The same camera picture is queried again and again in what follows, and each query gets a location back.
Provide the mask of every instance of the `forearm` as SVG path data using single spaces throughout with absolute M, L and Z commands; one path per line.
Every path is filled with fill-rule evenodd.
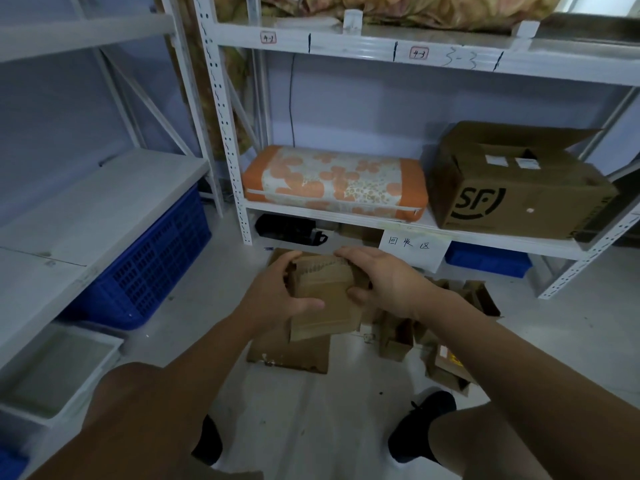
M 220 386 L 251 338 L 228 317 L 43 467 L 37 479 L 153 479 L 189 453 Z
M 423 303 L 418 318 L 460 358 L 553 478 L 633 473 L 635 408 L 453 292 Z

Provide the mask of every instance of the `sf express logo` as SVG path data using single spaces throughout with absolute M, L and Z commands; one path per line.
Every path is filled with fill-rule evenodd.
M 475 189 L 466 187 L 460 193 L 458 202 L 451 213 L 451 217 L 469 221 L 471 219 L 480 219 L 488 216 L 498 208 L 507 189 Z

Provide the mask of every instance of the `white floor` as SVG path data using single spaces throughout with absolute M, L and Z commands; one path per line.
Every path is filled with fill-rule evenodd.
M 233 209 L 219 220 L 211 208 L 213 238 L 150 322 L 132 334 L 124 362 L 166 365 L 229 314 L 277 243 L 244 246 Z M 329 253 L 345 242 L 333 236 Z M 501 322 L 629 403 L 640 406 L 640 250 L 611 248 L 549 301 L 523 280 L 484 273 Z M 443 265 L 438 276 L 475 278 Z M 236 363 L 211 407 L 225 451 L 221 469 L 261 470 L 278 479 L 449 479 L 428 460 L 398 470 L 385 459 L 384 438 L 434 384 L 424 376 L 420 350 L 403 363 L 380 359 L 377 344 L 356 335 L 332 337 L 325 376 Z M 472 386 L 459 408 L 481 404 Z M 32 472 L 78 431 L 82 413 L 31 446 Z

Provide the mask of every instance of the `blue plastic crate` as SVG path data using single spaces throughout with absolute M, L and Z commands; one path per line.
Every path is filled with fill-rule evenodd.
M 28 462 L 28 458 L 0 448 L 0 480 L 16 480 Z
M 194 185 L 80 293 L 65 316 L 121 330 L 144 325 L 210 238 Z
M 453 241 L 444 255 L 447 263 L 523 278 L 532 265 L 526 253 Z

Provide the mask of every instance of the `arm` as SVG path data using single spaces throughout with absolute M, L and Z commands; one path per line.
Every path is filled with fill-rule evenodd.
M 361 267 L 373 283 L 372 290 L 349 290 L 351 297 L 432 329 L 553 478 L 637 475 L 640 411 L 404 261 L 374 248 L 342 248 L 336 254 Z
M 324 306 L 315 298 L 292 298 L 285 289 L 285 268 L 300 254 L 284 254 L 258 275 L 231 315 L 160 371 L 157 380 L 80 432 L 31 478 L 165 478 L 189 454 L 190 440 L 247 343 L 292 315 Z

